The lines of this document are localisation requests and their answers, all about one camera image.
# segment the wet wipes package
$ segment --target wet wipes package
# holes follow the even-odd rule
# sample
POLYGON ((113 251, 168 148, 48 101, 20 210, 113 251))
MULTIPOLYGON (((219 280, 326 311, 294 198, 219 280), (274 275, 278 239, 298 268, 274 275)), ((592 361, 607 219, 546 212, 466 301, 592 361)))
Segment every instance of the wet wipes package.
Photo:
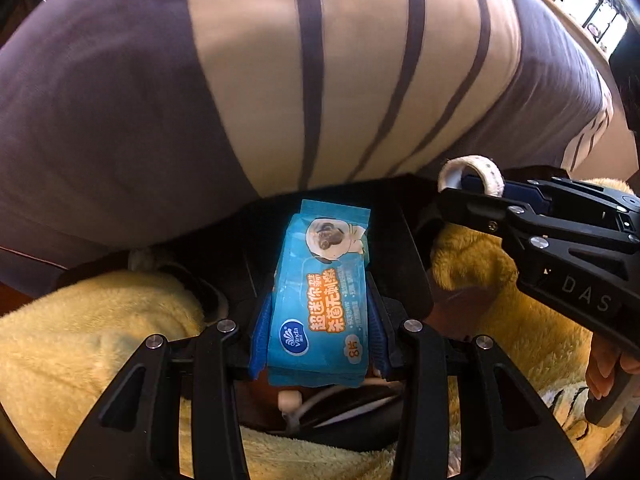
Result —
POLYGON ((268 349, 276 386, 357 386, 369 365, 369 210, 303 200, 280 253, 268 349))

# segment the silver bolt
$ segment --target silver bolt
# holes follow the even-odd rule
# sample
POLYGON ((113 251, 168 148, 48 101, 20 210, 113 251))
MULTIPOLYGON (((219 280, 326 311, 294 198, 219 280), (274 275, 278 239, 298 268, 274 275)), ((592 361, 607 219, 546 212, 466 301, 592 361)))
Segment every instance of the silver bolt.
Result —
POLYGON ((491 348, 493 348, 494 346, 494 340, 491 339, 489 336, 487 335, 481 335, 478 336, 478 338, 476 338, 476 344, 482 349, 482 350, 489 350, 491 348))
POLYGON ((156 348, 160 348, 163 342, 164 339, 161 335, 153 334, 146 338, 145 345, 147 348, 155 350, 156 348))
POLYGON ((226 334, 236 329, 236 322, 233 319, 221 319, 218 322, 218 331, 226 334))
POLYGON ((422 323, 417 319, 407 319, 402 325, 409 332, 420 332, 422 330, 422 323))
POLYGON ((549 247, 549 242, 539 236, 532 236, 531 238, 529 238, 529 243, 539 249, 546 249, 547 247, 549 247))

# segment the human hand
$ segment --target human hand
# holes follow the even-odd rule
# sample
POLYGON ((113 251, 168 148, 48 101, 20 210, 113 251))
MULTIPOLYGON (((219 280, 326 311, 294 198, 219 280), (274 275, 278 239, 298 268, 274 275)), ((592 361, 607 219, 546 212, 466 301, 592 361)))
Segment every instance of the human hand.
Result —
POLYGON ((621 352, 613 343, 597 334, 591 339, 591 353, 587 366, 586 381, 593 396, 600 400, 609 395, 614 382, 613 370, 620 359, 620 367, 628 374, 640 374, 640 361, 626 352, 621 352))

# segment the blue gripper pad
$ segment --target blue gripper pad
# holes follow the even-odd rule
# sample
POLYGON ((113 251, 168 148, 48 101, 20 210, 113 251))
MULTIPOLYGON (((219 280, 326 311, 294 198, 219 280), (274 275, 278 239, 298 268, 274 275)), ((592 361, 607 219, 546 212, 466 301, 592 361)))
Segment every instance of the blue gripper pad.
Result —
POLYGON ((367 325, 369 331, 369 355, 373 365, 380 371, 383 379, 389 377, 391 372, 391 362, 389 361, 388 346, 386 344, 385 328, 382 325, 378 308, 383 305, 376 305, 373 295, 367 285, 367 325))
MULTIPOLYGON (((462 189, 473 191, 474 193, 483 193, 484 187, 482 180, 475 175, 465 175, 462 178, 462 189)), ((507 200, 517 200, 529 204, 533 211, 539 215, 548 215, 551 210, 551 202, 545 199, 540 190, 533 184, 521 184, 519 182, 504 183, 503 198, 507 200)))
POLYGON ((264 298, 260 308, 260 316, 255 323, 254 336, 251 339, 251 359, 249 360, 249 376, 252 380, 264 370, 267 365, 267 348, 269 346, 269 329, 271 313, 273 311, 273 294, 270 292, 264 298))

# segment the roll of tape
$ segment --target roll of tape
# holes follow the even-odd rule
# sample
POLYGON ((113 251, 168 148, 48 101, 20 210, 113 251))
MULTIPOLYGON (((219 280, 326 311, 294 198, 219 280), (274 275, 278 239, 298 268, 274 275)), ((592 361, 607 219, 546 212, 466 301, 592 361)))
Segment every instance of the roll of tape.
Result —
POLYGON ((461 156, 447 162, 438 176, 438 192, 447 187, 462 189, 462 177, 466 170, 472 170, 482 179, 485 195, 502 196, 504 179, 498 166, 492 160, 480 155, 461 156))

